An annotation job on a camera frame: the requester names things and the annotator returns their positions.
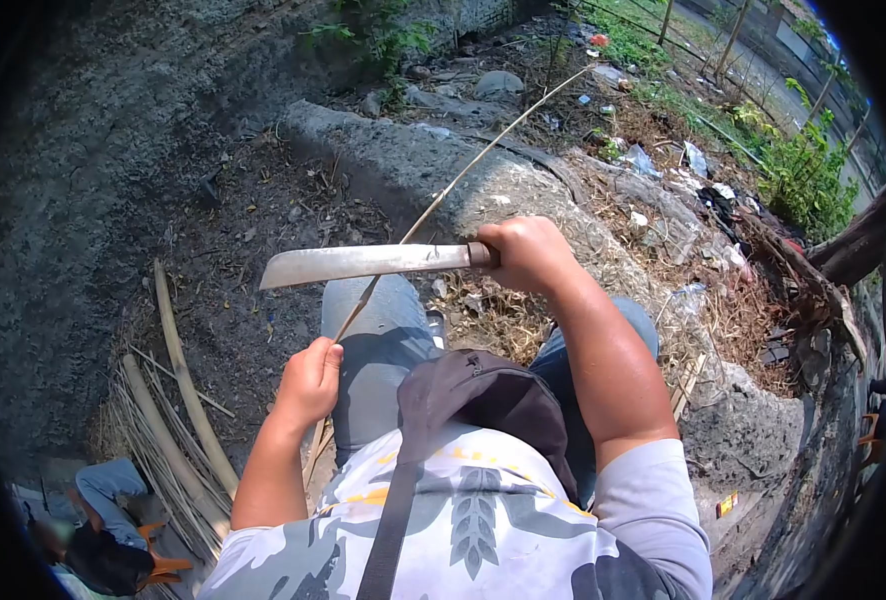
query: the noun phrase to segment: camouflage t-shirt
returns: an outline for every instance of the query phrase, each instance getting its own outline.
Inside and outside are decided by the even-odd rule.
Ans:
[[[197,599],[355,598],[400,440],[392,431],[353,454],[311,518],[227,535]],[[679,440],[607,464],[593,513],[567,501],[520,439],[453,424],[437,447],[416,486],[394,598],[710,597],[709,541]]]

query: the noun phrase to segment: machete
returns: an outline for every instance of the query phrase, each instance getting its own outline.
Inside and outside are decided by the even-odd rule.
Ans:
[[[482,242],[458,246],[392,244],[319,247],[280,252],[266,263],[260,290],[391,273],[496,269],[500,253]]]

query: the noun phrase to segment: hand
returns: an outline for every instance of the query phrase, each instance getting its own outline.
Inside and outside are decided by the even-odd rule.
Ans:
[[[337,404],[343,346],[330,338],[316,338],[293,354],[282,370],[272,415],[300,427],[300,433],[330,414]]]
[[[547,296],[572,282],[575,274],[586,273],[566,238],[546,217],[485,224],[476,237],[499,251],[501,264],[490,275],[503,287]]]

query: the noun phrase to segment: black bag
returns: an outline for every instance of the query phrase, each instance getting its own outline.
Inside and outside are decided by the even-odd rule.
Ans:
[[[430,440],[449,419],[526,442],[549,462],[569,501],[578,501],[577,482],[564,456],[563,413],[538,375],[487,351],[462,349],[417,365],[402,380],[396,398],[402,441],[357,599],[392,594],[420,465],[435,450]]]
[[[105,529],[94,531],[87,521],[69,540],[65,564],[97,594],[132,596],[153,570],[153,557],[146,550],[117,542]]]

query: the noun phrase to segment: person's left hand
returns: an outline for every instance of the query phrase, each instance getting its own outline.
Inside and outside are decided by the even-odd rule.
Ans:
[[[343,346],[330,338],[316,338],[293,354],[282,370],[271,415],[283,415],[301,431],[329,415],[337,404],[342,361]]]

